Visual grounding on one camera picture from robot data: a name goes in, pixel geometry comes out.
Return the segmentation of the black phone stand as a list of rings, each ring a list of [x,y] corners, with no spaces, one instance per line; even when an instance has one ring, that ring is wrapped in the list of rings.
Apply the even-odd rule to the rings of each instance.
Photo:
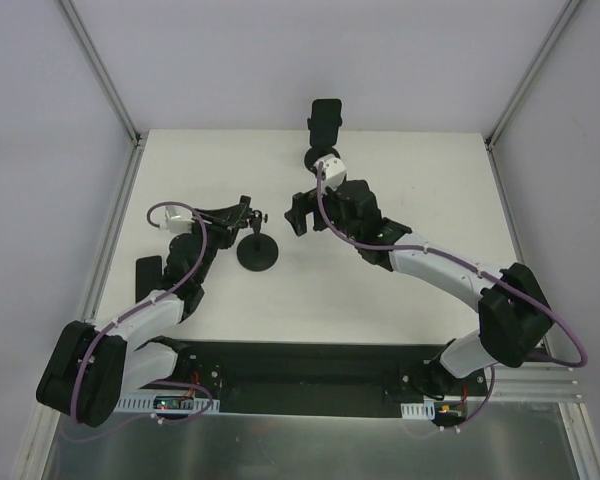
[[[342,118],[308,118],[307,127],[309,131],[310,148],[304,155],[304,166],[307,170],[314,172],[314,163],[321,157],[333,154],[340,157],[335,146],[338,141],[339,129],[342,126]]]
[[[279,258],[279,247],[275,239],[262,232],[268,215],[257,209],[248,208],[246,226],[252,232],[240,240],[236,249],[240,265],[251,272],[263,272],[275,265]]]

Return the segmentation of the black smartphone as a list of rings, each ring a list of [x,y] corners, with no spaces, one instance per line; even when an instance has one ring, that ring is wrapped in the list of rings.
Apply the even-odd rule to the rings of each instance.
[[[316,99],[307,119],[311,147],[333,147],[342,126],[342,101],[337,98]]]

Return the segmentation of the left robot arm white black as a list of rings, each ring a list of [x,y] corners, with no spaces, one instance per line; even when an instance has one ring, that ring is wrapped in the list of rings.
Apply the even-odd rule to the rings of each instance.
[[[156,283],[119,314],[68,323],[37,385],[37,402],[76,424],[102,425],[122,396],[158,380],[171,389],[189,382],[192,367],[182,358],[183,345],[161,334],[197,309],[218,252],[231,248],[243,229],[260,232],[268,217],[243,196],[215,210],[162,201],[148,209],[146,219],[173,236]]]

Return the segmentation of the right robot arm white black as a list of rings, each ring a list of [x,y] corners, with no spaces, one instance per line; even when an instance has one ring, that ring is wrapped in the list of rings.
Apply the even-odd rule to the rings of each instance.
[[[528,267],[480,266],[431,245],[410,227],[384,216],[364,180],[297,193],[284,217],[298,236],[306,234],[312,218],[313,230],[338,232],[368,263],[422,280],[477,313],[476,331],[449,341],[409,373],[412,388],[424,396],[453,394],[470,374],[496,363],[521,366],[554,324]]]

